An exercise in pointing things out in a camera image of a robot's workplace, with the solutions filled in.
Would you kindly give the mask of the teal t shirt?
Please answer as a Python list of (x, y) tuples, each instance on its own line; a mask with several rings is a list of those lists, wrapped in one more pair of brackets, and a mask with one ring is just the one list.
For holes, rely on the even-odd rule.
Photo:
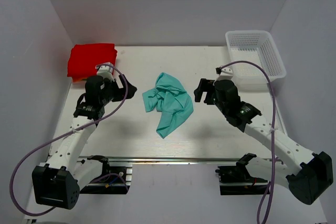
[(142, 93), (146, 112), (156, 109), (161, 118), (156, 128), (161, 138), (181, 126), (194, 112), (191, 96), (179, 80), (162, 72), (159, 74), (154, 88)]

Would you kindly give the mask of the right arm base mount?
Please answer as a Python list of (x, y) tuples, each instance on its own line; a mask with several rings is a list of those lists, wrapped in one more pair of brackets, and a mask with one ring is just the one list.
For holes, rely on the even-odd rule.
[(243, 196), (269, 194), (268, 181), (252, 177), (246, 166), (256, 158), (256, 154), (247, 153), (235, 165), (218, 166), (215, 173), (219, 178), (221, 196)]

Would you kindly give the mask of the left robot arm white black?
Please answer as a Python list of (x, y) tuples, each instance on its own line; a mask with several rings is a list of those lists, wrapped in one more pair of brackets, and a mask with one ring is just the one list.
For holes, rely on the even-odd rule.
[(94, 179), (104, 182), (110, 178), (111, 168), (104, 156), (90, 156), (77, 160), (103, 118), (109, 102), (132, 98), (137, 88), (124, 75), (119, 76), (122, 87), (113, 78), (89, 77), (85, 92), (79, 97), (70, 127), (70, 135), (63, 137), (51, 158), (36, 166), (32, 172), (35, 201), (40, 205), (72, 209), (80, 191)]

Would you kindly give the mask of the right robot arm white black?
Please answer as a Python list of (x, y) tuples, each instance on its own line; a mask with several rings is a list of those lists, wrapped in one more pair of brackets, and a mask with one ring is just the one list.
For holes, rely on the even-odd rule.
[(247, 153), (234, 166), (220, 166), (216, 172), (224, 184), (251, 182), (254, 178), (270, 181), (289, 189), (300, 202), (312, 205), (333, 183), (332, 159), (297, 144), (271, 123), (253, 105), (241, 100), (238, 89), (230, 80), (202, 78), (194, 90), (195, 102), (206, 93), (205, 104), (215, 105), (227, 122), (275, 151), (280, 163), (273, 165), (256, 154)]

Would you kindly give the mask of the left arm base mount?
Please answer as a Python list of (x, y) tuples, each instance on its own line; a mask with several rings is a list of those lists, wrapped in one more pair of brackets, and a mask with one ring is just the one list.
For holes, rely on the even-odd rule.
[(75, 177), (81, 194), (126, 195), (131, 186), (132, 167), (94, 155), (77, 162)]

